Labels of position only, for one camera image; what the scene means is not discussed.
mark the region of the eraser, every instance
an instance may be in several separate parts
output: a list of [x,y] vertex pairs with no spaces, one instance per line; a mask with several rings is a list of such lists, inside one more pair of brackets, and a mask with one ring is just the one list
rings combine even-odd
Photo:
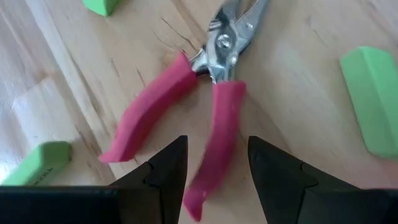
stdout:
[[83,0],[85,7],[101,16],[112,13],[119,0]]
[[46,185],[69,161],[68,142],[45,142],[37,146],[2,185]]
[[398,158],[398,72],[383,50],[360,47],[340,59],[368,151]]

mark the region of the plier head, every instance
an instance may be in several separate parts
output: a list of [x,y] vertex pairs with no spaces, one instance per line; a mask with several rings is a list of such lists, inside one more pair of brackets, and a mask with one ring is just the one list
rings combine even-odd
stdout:
[[254,37],[268,1],[257,0],[239,19],[236,12],[241,0],[226,1],[210,21],[206,44],[191,59],[192,70],[209,73],[213,83],[231,80],[239,54]]

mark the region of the pliers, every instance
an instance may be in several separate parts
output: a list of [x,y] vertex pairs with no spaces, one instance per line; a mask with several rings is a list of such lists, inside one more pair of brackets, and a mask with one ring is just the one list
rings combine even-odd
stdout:
[[259,26],[268,0],[257,0],[239,19],[240,0],[228,0],[208,26],[206,44],[189,60],[183,52],[133,101],[122,115],[111,148],[100,155],[102,162],[132,159],[165,110],[192,91],[197,77],[209,74],[213,80],[213,119],[210,138],[196,176],[183,203],[199,221],[208,194],[223,180],[233,154],[239,126],[239,110],[246,84],[234,81],[234,66]]

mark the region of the wooden table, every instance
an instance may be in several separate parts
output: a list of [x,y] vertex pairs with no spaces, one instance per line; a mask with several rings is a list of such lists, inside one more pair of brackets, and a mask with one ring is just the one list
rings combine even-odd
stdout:
[[[73,142],[54,184],[109,184],[177,136],[189,137],[188,182],[211,119],[211,83],[171,108],[136,158],[101,164],[129,102],[175,57],[193,56],[223,0],[124,0],[111,17],[80,0],[0,1],[0,180],[38,143]],[[265,223],[249,173],[257,135],[358,187],[398,187],[398,163],[363,143],[338,59],[372,45],[398,58],[396,0],[271,0],[236,67],[248,86],[238,148],[202,223]],[[191,223],[185,210],[181,223]]]

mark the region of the wooden surface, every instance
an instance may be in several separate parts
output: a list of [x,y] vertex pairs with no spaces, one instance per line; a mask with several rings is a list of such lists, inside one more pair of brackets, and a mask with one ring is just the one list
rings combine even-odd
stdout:
[[[118,120],[179,49],[193,56],[223,0],[123,0],[109,18],[80,0],[0,1],[0,180],[38,143],[73,142],[54,184],[109,184],[177,136],[188,180],[210,129],[211,83],[171,108],[136,158],[101,164]],[[338,59],[359,45],[398,58],[396,0],[271,0],[236,76],[248,86],[236,156],[202,223],[265,223],[247,159],[257,135],[358,187],[398,187],[398,163],[370,155]],[[182,209],[180,223],[191,223]]]

